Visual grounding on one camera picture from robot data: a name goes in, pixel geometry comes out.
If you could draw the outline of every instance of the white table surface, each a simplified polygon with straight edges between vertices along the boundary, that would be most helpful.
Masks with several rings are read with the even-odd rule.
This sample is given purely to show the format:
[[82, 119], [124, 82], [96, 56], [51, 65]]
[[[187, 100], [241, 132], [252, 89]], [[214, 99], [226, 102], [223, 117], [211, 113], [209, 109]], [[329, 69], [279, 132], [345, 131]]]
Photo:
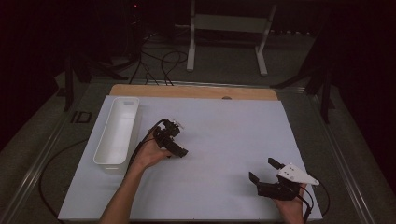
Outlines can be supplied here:
[[[112, 100], [107, 96], [81, 157], [59, 219], [96, 220], [123, 175], [105, 174], [93, 162]], [[160, 119], [176, 119], [184, 130], [175, 141], [189, 153], [149, 168], [142, 178], [131, 220], [280, 220], [274, 203], [257, 195], [248, 172], [275, 183], [274, 158], [304, 170], [280, 101], [139, 97], [138, 141]], [[321, 219], [315, 194], [310, 219]]]

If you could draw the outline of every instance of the white plastic tray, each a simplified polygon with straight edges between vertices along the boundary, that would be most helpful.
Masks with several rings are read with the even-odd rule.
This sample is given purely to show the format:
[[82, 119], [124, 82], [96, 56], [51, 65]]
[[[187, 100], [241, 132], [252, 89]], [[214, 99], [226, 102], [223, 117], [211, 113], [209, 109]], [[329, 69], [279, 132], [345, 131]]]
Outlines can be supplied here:
[[139, 99], [117, 97], [113, 100], [106, 126], [93, 161], [108, 174], [124, 174], [136, 146], [140, 121]]

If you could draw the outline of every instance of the black cable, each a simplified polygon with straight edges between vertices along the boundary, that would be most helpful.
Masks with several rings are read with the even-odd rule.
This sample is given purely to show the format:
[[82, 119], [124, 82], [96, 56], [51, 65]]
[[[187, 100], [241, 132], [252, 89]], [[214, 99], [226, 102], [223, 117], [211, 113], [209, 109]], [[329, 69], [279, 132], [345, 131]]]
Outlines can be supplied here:
[[331, 202], [331, 200], [330, 200], [330, 194], [329, 194], [329, 191], [327, 191], [327, 189], [326, 189], [326, 187], [325, 187], [325, 185], [323, 184], [323, 182], [321, 182], [319, 179], [317, 179], [314, 175], [312, 175], [310, 172], [307, 172], [309, 175], [311, 175], [312, 177], [314, 177], [317, 181], [319, 181], [319, 183], [320, 183], [320, 186], [322, 186], [323, 187], [323, 189], [324, 189], [324, 191], [325, 191], [325, 193], [326, 193], [326, 196], [327, 196], [327, 207], [326, 207], [326, 209], [324, 210], [324, 212], [322, 213], [322, 216], [324, 217], [324, 216], [326, 216], [326, 214], [329, 212], [329, 210], [330, 210], [330, 202]]
[[181, 36], [184, 35], [185, 33], [187, 33], [190, 30], [190, 26], [187, 28], [182, 28], [183, 30], [180, 31], [179, 33], [175, 34], [175, 36]]
[[303, 216], [303, 221], [304, 221], [304, 223], [306, 223], [306, 221], [308, 220], [309, 215], [311, 214], [312, 209], [314, 208], [314, 205], [312, 204], [312, 206], [309, 206], [309, 203], [300, 195], [297, 195], [297, 198], [299, 198], [306, 205], [306, 210], [305, 210], [305, 213], [304, 213], [304, 216]]
[[[173, 49], [173, 48], [155, 48], [155, 49], [172, 49], [173, 51], [179, 51], [179, 50]], [[143, 54], [146, 54], [147, 56], [149, 56], [149, 57], [151, 57], [151, 58], [153, 58], [153, 59], [157, 59], [157, 60], [159, 60], [159, 61], [162, 61], [162, 60], [163, 60], [164, 63], [184, 63], [184, 62], [186, 62], [186, 61], [187, 61], [187, 53], [185, 53], [185, 52], [183, 52], [183, 51], [179, 51], [179, 52], [180, 52], [181, 54], [185, 55], [186, 58], [183, 59], [183, 60], [181, 60], [181, 61], [169, 62], [169, 61], [165, 61], [165, 60], [163, 60], [163, 59], [161, 59], [161, 58], [158, 58], [158, 57], [156, 57], [156, 56], [154, 56], [154, 55], [152, 55], [152, 54], [149, 54], [149, 53], [147, 53], [147, 52], [145, 52], [145, 51], [142, 50], [142, 53], [143, 53]]]
[[158, 35], [158, 34], [159, 34], [159, 33], [151, 34], [151, 35], [149, 35], [148, 37], [146, 37], [145, 40], [146, 40], [147, 42], [156, 43], [156, 44], [165, 43], [166, 41], [169, 40], [169, 38], [166, 37], [166, 36], [161, 36], [163, 39], [160, 39], [160, 40], [152, 40], [152, 39], [151, 39], [152, 37], [154, 37], [155, 35]]
[[131, 85], [131, 83], [132, 83], [132, 80], [134, 80], [134, 77], [136, 76], [137, 71], [139, 70], [140, 64], [142, 64], [142, 55], [141, 55], [141, 54], [139, 54], [139, 63], [137, 64], [137, 67], [136, 67], [136, 69], [134, 70], [134, 73], [132, 74], [131, 80], [129, 80], [129, 84], [130, 84], [130, 85]]
[[308, 190], [306, 190], [305, 188], [303, 188], [301, 186], [300, 186], [300, 189], [303, 189], [308, 194], [308, 196], [311, 198], [311, 203], [312, 203], [311, 208], [314, 208], [315, 203], [314, 203], [314, 198], [312, 197], [311, 193], [309, 193]]
[[126, 172], [128, 172], [129, 167], [131, 166], [131, 164], [134, 162], [134, 158], [136, 157], [137, 153], [139, 152], [140, 148], [143, 146], [143, 144], [145, 144], [147, 141], [152, 140], [149, 139], [147, 140], [147, 138], [149, 137], [149, 135], [151, 134], [151, 132], [156, 129], [158, 127], [158, 125], [160, 125], [161, 122], [165, 121], [165, 119], [161, 119], [159, 120], [157, 123], [154, 124], [154, 126], [152, 128], [150, 128], [148, 130], [148, 133], [146, 134], [146, 136], [143, 138], [142, 141], [139, 142], [139, 144], [137, 145], [137, 147], [134, 149], [134, 153], [131, 156], [131, 159], [129, 160], [129, 164], [128, 164], [128, 168], [126, 169]]
[[134, 65], [134, 63], [136, 63], [136, 61], [137, 60], [129, 59], [129, 61], [126, 62], [126, 63], [120, 63], [120, 64], [112, 65], [112, 66], [109, 66], [108, 68], [113, 70], [113, 71], [121, 72], [121, 71], [131, 67], [132, 65]]
[[59, 152], [57, 152], [55, 155], [53, 155], [53, 156], [49, 159], [49, 161], [47, 162], [46, 166], [44, 167], [43, 171], [41, 172], [40, 177], [38, 178], [38, 192], [39, 192], [39, 194], [40, 194], [41, 201], [43, 201], [44, 205], [46, 205], [46, 207], [49, 209], [49, 211], [52, 213], [52, 215], [59, 221], [59, 223], [62, 223], [62, 224], [64, 224], [64, 222], [58, 219], [58, 214], [52, 209], [52, 207], [50, 206], [50, 204], [47, 202], [46, 197], [44, 196], [43, 189], [42, 189], [42, 180], [43, 180], [43, 176], [44, 176], [44, 173], [46, 172], [48, 166], [50, 165], [50, 163], [51, 163], [56, 157], [58, 157], [61, 153], [65, 152], [67, 149], [70, 149], [70, 148], [72, 148], [72, 147], [75, 147], [75, 146], [77, 146], [78, 144], [81, 144], [81, 143], [86, 142], [86, 141], [88, 141], [88, 138], [87, 138], [87, 139], [84, 139], [84, 140], [81, 140], [81, 141], [79, 141], [79, 142], [76, 142], [76, 143], [74, 143], [74, 144], [72, 144], [72, 145], [70, 145], [70, 146], [68, 146], [68, 147], [65, 147], [65, 148], [63, 148], [61, 151], [59, 151]]
[[148, 75], [149, 75], [155, 81], [155, 83], [157, 83], [157, 85], [159, 86], [160, 84], [157, 82], [157, 79], [155, 79], [155, 77], [150, 73], [149, 66], [146, 63], [142, 63], [142, 65], [143, 65], [143, 68], [146, 70], [146, 83], [145, 83], [145, 85], [147, 85], [149, 83], [149, 79], [148, 79]]
[[[165, 69], [163, 68], [163, 63], [164, 63], [164, 61], [165, 61], [165, 58], [166, 58], [168, 55], [173, 54], [173, 53], [177, 53], [177, 55], [178, 55], [177, 63], [174, 63], [173, 67], [172, 67], [171, 69], [169, 69], [168, 72], [165, 72]], [[168, 85], [168, 83], [167, 83], [166, 80], [168, 80], [168, 81], [171, 83], [172, 86], [174, 85], [174, 84], [172, 83], [171, 79], [169, 78], [168, 74], [177, 66], [177, 64], [178, 64], [179, 62], [180, 62], [180, 51], [178, 51], [178, 50], [174, 50], [174, 51], [168, 52], [168, 53], [166, 53], [165, 55], [163, 55], [163, 58], [161, 59], [161, 69], [163, 70], [164, 81], [165, 81], [165, 84], [166, 84], [166, 85]]]

